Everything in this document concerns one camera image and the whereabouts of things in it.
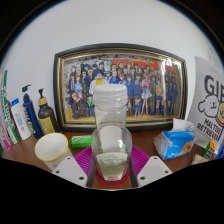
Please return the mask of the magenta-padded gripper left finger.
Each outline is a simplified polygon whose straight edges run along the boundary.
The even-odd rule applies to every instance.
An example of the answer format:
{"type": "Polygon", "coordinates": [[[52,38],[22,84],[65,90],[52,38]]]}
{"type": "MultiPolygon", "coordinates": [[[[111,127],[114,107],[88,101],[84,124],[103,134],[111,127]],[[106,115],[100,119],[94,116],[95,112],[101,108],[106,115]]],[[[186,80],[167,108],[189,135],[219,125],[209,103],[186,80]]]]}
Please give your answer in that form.
{"type": "Polygon", "coordinates": [[[74,157],[66,157],[52,173],[81,187],[92,187],[95,164],[91,147],[87,147],[74,157]]]}

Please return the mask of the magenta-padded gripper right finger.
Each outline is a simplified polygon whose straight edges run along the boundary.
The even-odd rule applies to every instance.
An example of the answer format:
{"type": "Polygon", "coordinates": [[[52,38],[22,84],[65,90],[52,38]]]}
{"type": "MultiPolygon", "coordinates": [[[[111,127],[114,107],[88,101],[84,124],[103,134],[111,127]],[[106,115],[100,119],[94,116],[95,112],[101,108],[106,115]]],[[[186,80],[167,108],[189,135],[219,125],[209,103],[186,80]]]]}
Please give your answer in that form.
{"type": "Polygon", "coordinates": [[[158,156],[149,156],[135,146],[132,147],[129,169],[133,188],[143,187],[172,174],[158,156]]]}

